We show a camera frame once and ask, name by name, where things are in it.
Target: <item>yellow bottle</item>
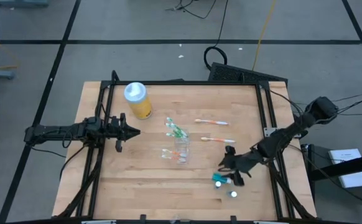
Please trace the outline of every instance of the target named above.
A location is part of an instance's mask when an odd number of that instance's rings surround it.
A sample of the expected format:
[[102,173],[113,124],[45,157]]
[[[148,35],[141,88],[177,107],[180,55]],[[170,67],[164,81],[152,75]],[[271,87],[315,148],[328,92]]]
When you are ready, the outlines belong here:
[[152,114],[152,105],[146,87],[139,82],[133,82],[124,89],[124,97],[138,119],[147,119]]

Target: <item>white lid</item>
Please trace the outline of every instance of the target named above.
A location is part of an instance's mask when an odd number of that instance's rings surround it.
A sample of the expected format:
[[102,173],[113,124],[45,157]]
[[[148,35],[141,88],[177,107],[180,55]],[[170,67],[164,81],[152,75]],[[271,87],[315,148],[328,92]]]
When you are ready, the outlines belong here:
[[124,89],[124,97],[127,101],[132,103],[140,103],[145,100],[146,89],[142,83],[133,82],[126,86]]

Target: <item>yellow cable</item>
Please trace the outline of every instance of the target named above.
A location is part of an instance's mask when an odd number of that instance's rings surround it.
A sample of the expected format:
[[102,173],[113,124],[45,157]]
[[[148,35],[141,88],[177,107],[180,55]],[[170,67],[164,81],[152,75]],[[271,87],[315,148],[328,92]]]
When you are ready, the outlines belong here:
[[16,65],[1,66],[0,70],[10,69],[10,68],[18,68],[19,67],[19,61],[18,61],[17,57],[9,49],[7,49],[5,46],[3,46],[1,44],[0,44],[0,48],[3,49],[3,51],[5,51],[16,63]]
[[256,62],[257,62],[257,58],[258,58],[258,53],[260,52],[261,40],[262,40],[262,37],[264,36],[264,32],[265,32],[266,29],[267,29],[267,25],[268,25],[268,22],[269,22],[269,20],[270,20],[270,18],[271,18],[272,12],[274,11],[275,2],[276,2],[276,0],[273,0],[273,1],[272,1],[271,9],[269,10],[269,13],[268,13],[266,22],[264,23],[264,27],[262,28],[261,35],[260,35],[260,39],[258,39],[258,44],[257,44],[257,49],[256,49],[256,56],[254,57],[253,68],[251,69],[252,71],[254,71],[254,68],[255,68],[255,66],[256,66]]

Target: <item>gray floor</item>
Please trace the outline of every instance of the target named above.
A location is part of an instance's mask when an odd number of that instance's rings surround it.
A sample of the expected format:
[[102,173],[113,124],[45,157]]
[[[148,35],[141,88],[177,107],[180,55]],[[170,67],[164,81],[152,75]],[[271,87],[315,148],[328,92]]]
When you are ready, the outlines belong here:
[[[4,40],[60,40],[74,0],[52,0],[45,9],[1,9]],[[164,9],[177,0],[82,0],[70,39],[146,40],[215,39],[220,31],[224,1],[200,20],[182,11]],[[362,28],[362,1],[349,0]],[[191,6],[205,14],[209,0]],[[271,0],[230,0],[224,39],[257,39]],[[339,0],[279,0],[265,39],[358,40]],[[75,119],[82,84],[107,80],[115,69],[122,80],[207,80],[203,64],[206,44],[67,45],[43,115],[42,124],[68,124]],[[6,45],[21,61],[17,77],[0,80],[0,209],[23,150],[24,129],[32,124],[59,45]],[[256,45],[220,44],[229,65],[250,69]],[[221,62],[216,54],[210,61]],[[11,58],[0,50],[0,65]],[[258,72],[289,79],[294,101],[307,103],[317,96],[331,99],[362,93],[361,45],[262,45]],[[340,102],[346,106],[354,100]],[[362,113],[362,104],[349,113]],[[304,142],[332,149],[359,148],[362,153],[362,116],[340,116],[331,124],[314,127]],[[59,144],[41,149],[61,154]],[[48,218],[58,188],[64,159],[31,152],[9,221]],[[362,196],[362,188],[354,189]],[[340,193],[329,181],[317,182],[317,212],[325,220],[362,223],[362,204]]]

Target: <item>wooden tabletop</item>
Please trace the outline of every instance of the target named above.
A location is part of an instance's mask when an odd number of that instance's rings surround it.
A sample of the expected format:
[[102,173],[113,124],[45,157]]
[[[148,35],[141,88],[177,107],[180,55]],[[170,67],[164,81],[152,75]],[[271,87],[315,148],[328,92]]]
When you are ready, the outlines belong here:
[[[100,82],[86,82],[81,94],[76,122],[92,116]],[[104,158],[95,207],[95,219],[139,219],[146,214],[150,220],[170,220],[174,217],[191,220],[276,220],[269,171],[258,164],[251,171],[253,178],[243,175],[245,186],[223,185],[214,189],[211,177],[225,152],[225,143],[203,142],[201,137],[229,138],[237,154],[262,139],[261,120],[254,86],[146,86],[153,106],[149,119],[133,116],[123,96],[125,86],[115,86],[111,116],[126,114],[128,125],[141,134],[123,143],[123,152],[114,149],[115,139],[106,140]],[[287,96],[283,82],[270,83],[271,90]],[[272,94],[278,127],[293,122],[290,104]],[[167,137],[165,118],[189,131],[190,158],[188,164],[162,159],[162,149],[173,149],[174,139]],[[229,122],[229,126],[198,124],[194,120],[213,119]],[[298,146],[298,140],[291,144]],[[81,147],[74,141],[67,157]],[[60,182],[53,214],[69,204],[80,189],[86,161],[85,149],[65,168]],[[312,215],[316,215],[302,155],[288,147],[284,153],[291,191]],[[236,198],[226,192],[235,190]],[[287,215],[284,195],[280,190],[283,214]],[[90,192],[86,195],[88,208]]]

